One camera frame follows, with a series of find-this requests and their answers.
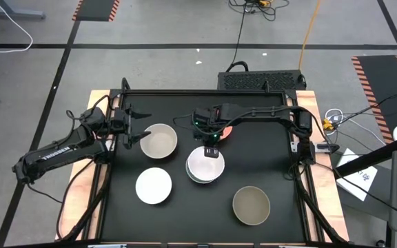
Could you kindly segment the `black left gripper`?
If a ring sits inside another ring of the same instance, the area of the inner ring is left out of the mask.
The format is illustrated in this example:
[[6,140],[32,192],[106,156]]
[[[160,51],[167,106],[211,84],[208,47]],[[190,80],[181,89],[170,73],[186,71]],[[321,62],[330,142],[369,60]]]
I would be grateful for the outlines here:
[[142,113],[135,109],[133,105],[129,106],[129,114],[125,110],[116,107],[114,108],[114,115],[110,119],[111,133],[124,134],[125,136],[123,138],[122,144],[126,149],[131,149],[135,143],[138,143],[141,139],[149,136],[151,132],[144,131],[139,133],[131,133],[130,119],[147,118],[149,116],[151,116],[151,114]]

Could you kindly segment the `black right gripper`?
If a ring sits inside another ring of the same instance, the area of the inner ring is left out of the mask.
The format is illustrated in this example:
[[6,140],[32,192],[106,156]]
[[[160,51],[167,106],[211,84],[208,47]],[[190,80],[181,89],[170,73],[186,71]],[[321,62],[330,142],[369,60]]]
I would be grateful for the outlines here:
[[220,140],[221,127],[212,124],[213,113],[210,109],[196,108],[192,112],[192,127],[194,137],[204,144],[204,156],[218,158],[220,152],[216,147]]

